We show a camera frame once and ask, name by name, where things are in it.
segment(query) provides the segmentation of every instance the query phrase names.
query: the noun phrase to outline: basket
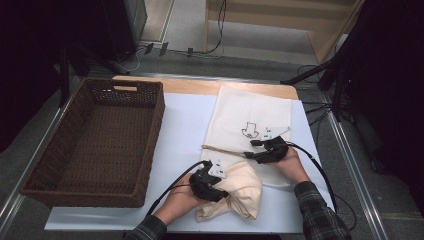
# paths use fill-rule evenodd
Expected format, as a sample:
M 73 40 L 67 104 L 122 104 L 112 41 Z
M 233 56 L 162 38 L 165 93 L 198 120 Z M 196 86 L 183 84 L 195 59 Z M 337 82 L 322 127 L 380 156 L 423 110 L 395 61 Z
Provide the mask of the basket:
M 48 207 L 143 206 L 164 109 L 160 82 L 85 79 L 20 193 Z

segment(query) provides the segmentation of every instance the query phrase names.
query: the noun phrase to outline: person's right hand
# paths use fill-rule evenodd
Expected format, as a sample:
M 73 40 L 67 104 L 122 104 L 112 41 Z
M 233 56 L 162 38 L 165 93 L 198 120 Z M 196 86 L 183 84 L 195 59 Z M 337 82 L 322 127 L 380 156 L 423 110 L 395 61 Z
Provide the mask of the person's right hand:
M 278 168 L 281 173 L 284 174 L 284 176 L 293 180 L 295 184 L 304 181 L 311 181 L 308 177 L 308 174 L 306 174 L 302 163 L 300 162 L 297 151 L 292 147 L 289 147 L 286 156 L 279 162 L 271 162 L 267 163 L 267 165 Z

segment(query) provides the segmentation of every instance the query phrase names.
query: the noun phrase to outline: white cloth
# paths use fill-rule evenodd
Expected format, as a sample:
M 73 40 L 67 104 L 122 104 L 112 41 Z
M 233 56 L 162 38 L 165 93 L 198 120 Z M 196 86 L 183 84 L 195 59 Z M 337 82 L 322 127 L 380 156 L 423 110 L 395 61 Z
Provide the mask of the white cloth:
M 235 164 L 225 171 L 226 179 L 213 185 L 229 196 L 219 202 L 210 202 L 196 208 L 199 222 L 232 210 L 246 219 L 256 219 L 262 194 L 262 183 L 255 170 L 246 162 Z
M 204 144 L 233 152 L 263 152 L 263 147 L 252 147 L 250 141 L 260 139 L 267 127 L 291 127 L 291 110 L 290 99 L 221 87 Z M 282 137 L 290 141 L 291 132 L 284 133 Z M 255 160 L 205 149 L 201 157 L 212 162 L 220 159 L 226 167 L 247 161 L 265 186 L 280 188 L 290 185 L 290 181 L 278 170 L 257 164 Z

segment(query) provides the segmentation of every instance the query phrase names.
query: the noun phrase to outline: person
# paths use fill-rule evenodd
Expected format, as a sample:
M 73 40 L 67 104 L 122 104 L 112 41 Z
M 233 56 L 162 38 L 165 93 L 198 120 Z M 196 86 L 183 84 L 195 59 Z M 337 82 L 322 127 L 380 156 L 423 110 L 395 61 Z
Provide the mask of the person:
M 351 239 L 344 222 L 327 207 L 315 184 L 309 179 L 295 149 L 290 147 L 282 160 L 268 165 L 276 167 L 295 183 L 294 193 L 303 216 L 303 233 L 306 239 Z M 171 190 L 164 204 L 153 215 L 146 216 L 127 234 L 125 240 L 161 239 L 170 223 L 196 206 L 207 203 L 197 198 L 187 186 L 190 175 L 185 175 L 176 184 L 181 187 Z

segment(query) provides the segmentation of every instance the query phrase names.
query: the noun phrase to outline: plaid shirt sleeve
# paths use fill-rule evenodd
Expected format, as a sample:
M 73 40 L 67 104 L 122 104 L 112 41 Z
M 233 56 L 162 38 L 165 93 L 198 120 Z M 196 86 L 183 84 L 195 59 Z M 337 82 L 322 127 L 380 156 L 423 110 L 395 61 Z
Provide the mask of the plaid shirt sleeve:
M 166 225 L 159 218 L 149 215 L 127 234 L 125 240 L 159 240 L 163 237 L 166 230 Z
M 303 215 L 306 239 L 352 239 L 349 230 L 327 203 L 312 182 L 301 182 L 294 192 Z

